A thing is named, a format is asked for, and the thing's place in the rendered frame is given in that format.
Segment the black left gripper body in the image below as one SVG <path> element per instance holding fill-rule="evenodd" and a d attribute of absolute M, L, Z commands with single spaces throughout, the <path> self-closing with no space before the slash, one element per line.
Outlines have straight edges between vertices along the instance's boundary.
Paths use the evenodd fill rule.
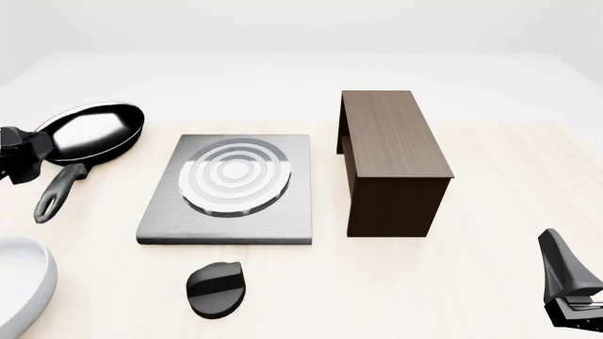
<path fill-rule="evenodd" d="M 19 132 L 14 126 L 0 127 L 0 180 L 19 167 Z"/>

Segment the flat grey stove plate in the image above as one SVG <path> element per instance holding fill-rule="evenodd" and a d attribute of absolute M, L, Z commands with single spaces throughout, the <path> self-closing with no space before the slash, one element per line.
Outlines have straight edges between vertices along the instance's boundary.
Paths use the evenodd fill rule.
<path fill-rule="evenodd" d="M 141 245 L 309 245 L 308 135 L 182 135 L 136 232 Z"/>

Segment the dark brown wooden cabinet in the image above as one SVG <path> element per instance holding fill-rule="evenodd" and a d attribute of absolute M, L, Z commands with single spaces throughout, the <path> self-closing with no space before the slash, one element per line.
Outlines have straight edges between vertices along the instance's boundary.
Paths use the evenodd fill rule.
<path fill-rule="evenodd" d="M 454 174 L 409 90 L 341 93 L 349 237 L 427 236 Z"/>

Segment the black frying pan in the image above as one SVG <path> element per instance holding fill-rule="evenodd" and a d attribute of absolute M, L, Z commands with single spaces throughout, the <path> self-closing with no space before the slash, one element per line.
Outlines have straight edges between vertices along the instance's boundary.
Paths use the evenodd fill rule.
<path fill-rule="evenodd" d="M 46 161 L 62 169 L 41 194 L 34 211 L 35 222 L 52 219 L 67 200 L 73 183 L 86 179 L 94 166 L 128 152 L 139 140 L 144 123 L 143 111 L 124 102 L 78 106 L 42 123 L 36 131 L 46 133 L 54 145 Z"/>

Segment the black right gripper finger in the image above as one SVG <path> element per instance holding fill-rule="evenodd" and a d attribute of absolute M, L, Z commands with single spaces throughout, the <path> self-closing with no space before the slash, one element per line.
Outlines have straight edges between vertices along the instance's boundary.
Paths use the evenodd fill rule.
<path fill-rule="evenodd" d="M 603 291 L 603 282 L 581 263 L 555 229 L 543 231 L 538 242 L 545 272 L 545 304 L 566 297 L 591 297 Z"/>

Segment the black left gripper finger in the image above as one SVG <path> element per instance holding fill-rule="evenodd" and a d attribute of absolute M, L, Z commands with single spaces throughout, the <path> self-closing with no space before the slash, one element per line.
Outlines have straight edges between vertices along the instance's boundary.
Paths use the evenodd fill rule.
<path fill-rule="evenodd" d="M 18 132 L 21 163 L 15 174 L 15 184 L 29 183 L 41 174 L 41 163 L 53 151 L 54 144 L 46 132 Z"/>

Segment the white bowl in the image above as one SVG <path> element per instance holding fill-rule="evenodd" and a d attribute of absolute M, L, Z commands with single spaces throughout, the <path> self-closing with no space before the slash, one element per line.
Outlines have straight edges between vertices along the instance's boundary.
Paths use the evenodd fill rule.
<path fill-rule="evenodd" d="M 0 236 L 0 339 L 19 339 L 42 315 L 57 288 L 57 262 L 26 236 Z"/>

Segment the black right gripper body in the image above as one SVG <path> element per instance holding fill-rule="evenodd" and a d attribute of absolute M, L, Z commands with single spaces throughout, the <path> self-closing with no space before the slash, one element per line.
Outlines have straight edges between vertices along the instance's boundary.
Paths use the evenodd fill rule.
<path fill-rule="evenodd" d="M 603 301 L 593 301 L 597 292 L 585 296 L 553 296 L 544 293 L 545 310 L 554 327 L 603 332 Z"/>

